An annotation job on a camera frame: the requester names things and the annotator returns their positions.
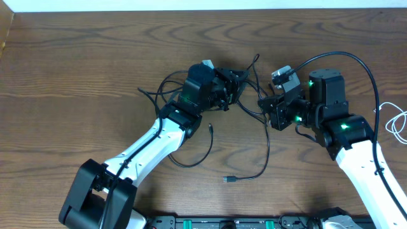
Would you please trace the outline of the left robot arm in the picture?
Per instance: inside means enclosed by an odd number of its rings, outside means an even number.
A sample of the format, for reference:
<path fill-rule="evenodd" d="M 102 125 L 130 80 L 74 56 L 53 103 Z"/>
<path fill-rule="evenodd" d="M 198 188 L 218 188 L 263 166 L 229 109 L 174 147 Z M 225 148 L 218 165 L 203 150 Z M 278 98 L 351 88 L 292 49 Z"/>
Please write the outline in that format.
<path fill-rule="evenodd" d="M 247 70 L 214 67 L 209 60 L 192 65 L 170 99 L 155 107 L 153 126 L 119 155 L 81 165 L 59 213 L 68 228 L 135 228 L 147 225 L 134 209 L 137 189 L 169 154 L 199 128 L 202 113 L 227 111 L 236 103 L 249 76 Z"/>

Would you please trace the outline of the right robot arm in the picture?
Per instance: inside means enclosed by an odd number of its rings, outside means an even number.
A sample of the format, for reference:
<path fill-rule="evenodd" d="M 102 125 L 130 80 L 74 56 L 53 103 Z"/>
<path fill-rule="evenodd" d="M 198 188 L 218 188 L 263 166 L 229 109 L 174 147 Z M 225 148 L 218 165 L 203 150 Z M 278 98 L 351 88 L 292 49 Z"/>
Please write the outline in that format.
<path fill-rule="evenodd" d="M 272 73 L 282 94 L 258 101 L 268 114 L 270 126 L 284 130 L 290 124 L 312 129 L 313 141 L 346 173 L 376 228 L 406 228 L 400 207 L 406 194 L 387 165 L 381 147 L 373 144 L 373 130 L 366 119 L 348 111 L 345 82 L 336 69 L 318 69 L 309 74 L 306 95 L 296 73 L 285 66 Z"/>

